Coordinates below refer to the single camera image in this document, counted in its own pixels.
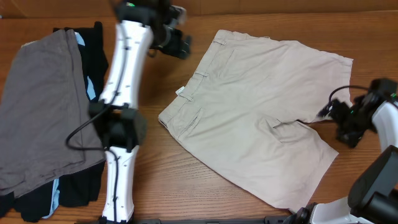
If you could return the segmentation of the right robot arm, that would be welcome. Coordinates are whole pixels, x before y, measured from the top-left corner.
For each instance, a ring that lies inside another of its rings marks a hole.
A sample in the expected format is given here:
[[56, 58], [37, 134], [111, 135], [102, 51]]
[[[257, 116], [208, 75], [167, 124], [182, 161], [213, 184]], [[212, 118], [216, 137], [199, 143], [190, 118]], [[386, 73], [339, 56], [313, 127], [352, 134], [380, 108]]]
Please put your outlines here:
[[284, 223], [397, 223], [397, 82], [378, 78], [365, 91], [350, 106], [333, 90], [318, 115], [336, 123], [337, 140], [350, 148], [373, 132], [378, 154], [346, 197], [302, 207]]

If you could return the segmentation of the beige khaki shorts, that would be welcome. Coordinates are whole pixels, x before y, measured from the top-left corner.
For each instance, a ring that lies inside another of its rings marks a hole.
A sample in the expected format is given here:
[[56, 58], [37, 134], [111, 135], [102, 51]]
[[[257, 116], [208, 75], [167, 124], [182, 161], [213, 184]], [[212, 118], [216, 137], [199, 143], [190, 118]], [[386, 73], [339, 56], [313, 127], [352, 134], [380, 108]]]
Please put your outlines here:
[[275, 208], [309, 202], [337, 152], [310, 127], [353, 61], [296, 40], [219, 30], [159, 121], [210, 169]]

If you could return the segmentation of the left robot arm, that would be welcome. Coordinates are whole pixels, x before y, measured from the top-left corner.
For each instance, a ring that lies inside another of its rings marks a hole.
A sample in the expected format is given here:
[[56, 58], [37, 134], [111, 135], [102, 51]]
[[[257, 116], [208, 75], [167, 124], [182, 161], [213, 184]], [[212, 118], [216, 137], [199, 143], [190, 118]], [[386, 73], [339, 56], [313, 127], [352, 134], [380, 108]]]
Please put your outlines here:
[[134, 219], [134, 163], [146, 136], [146, 120], [138, 110], [146, 57], [153, 50], [186, 59], [191, 42], [176, 29], [185, 22], [185, 8], [170, 1], [122, 1], [115, 13], [116, 43], [109, 76], [98, 102], [89, 107], [107, 164], [106, 202], [98, 223]]

